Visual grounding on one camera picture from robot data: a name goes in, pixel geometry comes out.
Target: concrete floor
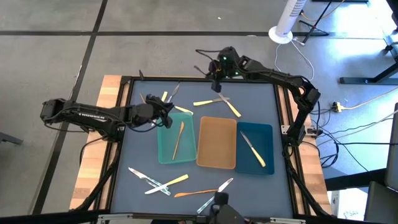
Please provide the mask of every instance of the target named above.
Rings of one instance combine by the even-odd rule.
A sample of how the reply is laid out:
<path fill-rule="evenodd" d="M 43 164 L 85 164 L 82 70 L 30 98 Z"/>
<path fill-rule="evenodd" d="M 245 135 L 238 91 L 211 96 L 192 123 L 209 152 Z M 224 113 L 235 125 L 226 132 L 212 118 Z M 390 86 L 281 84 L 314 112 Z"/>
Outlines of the concrete floor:
<path fill-rule="evenodd" d="M 101 0 L 0 2 L 2 30 L 92 30 Z M 102 31 L 263 31 L 277 24 L 286 1 L 183 1 L 112 0 L 99 27 Z M 305 12 L 316 17 L 325 3 L 308 1 Z M 315 67 L 313 84 L 320 90 L 321 107 L 334 101 L 353 106 L 393 86 L 340 85 L 338 78 L 374 77 L 394 63 L 382 49 L 383 31 L 366 4 L 344 3 L 319 28 L 345 38 L 311 38 L 300 47 Z M 307 31 L 298 22 L 293 31 Z M 89 37 L 0 35 L 0 131 L 24 139 L 21 146 L 0 144 L 0 216 L 22 215 L 37 190 L 56 131 L 43 126 L 39 113 L 43 101 L 68 98 Z M 78 96 L 80 103 L 95 104 L 103 75 L 200 75 L 194 65 L 208 61 L 195 49 L 234 46 L 239 54 L 273 68 L 277 44 L 268 37 L 228 36 L 110 36 L 97 37 Z M 310 76 L 291 44 L 279 48 L 278 66 L 285 72 Z M 398 94 L 392 93 L 356 110 L 332 114 L 329 131 L 352 128 L 383 118 L 392 112 Z M 342 139 L 389 141 L 391 122 Z M 85 134 L 67 134 L 44 212 L 67 211 L 78 173 L 78 155 Z M 334 153 L 333 144 L 321 148 L 323 156 Z M 386 166 L 387 146 L 349 146 L 367 169 Z M 337 163 L 325 169 L 325 177 L 362 172 L 344 150 Z"/>

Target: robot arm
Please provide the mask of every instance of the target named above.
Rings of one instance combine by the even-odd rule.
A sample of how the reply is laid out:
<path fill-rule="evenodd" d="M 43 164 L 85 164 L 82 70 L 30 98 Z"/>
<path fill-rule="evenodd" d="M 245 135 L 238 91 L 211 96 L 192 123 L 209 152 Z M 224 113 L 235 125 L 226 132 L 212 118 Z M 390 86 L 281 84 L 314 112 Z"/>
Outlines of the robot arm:
<path fill-rule="evenodd" d="M 220 82 L 234 77 L 243 77 L 247 81 L 267 81 L 289 89 L 298 106 L 298 114 L 287 131 L 287 141 L 292 146 L 300 145 L 305 136 L 304 121 L 320 97 L 319 91 L 308 79 L 266 68 L 246 56 L 239 57 L 233 47 L 221 50 L 217 60 L 210 62 L 209 71 L 206 78 L 213 81 L 211 89 L 218 93 L 221 91 Z"/>
<path fill-rule="evenodd" d="M 145 104 L 114 108 L 84 105 L 59 98 L 43 103 L 40 118 L 45 124 L 66 121 L 86 132 L 97 131 L 107 140 L 116 142 L 123 137 L 124 127 L 134 130 L 154 119 L 160 118 L 160 126 L 169 128 L 172 120 L 168 113 L 173 107 L 173 103 L 164 103 L 152 95 L 146 96 Z"/>

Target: brown tray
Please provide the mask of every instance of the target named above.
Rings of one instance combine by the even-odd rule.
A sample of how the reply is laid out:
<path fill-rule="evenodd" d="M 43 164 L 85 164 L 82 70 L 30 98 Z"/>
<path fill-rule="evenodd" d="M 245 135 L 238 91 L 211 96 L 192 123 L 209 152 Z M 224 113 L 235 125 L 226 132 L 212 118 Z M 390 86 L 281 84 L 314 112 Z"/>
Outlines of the brown tray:
<path fill-rule="evenodd" d="M 236 121 L 202 117 L 197 164 L 203 167 L 234 169 L 236 165 Z"/>

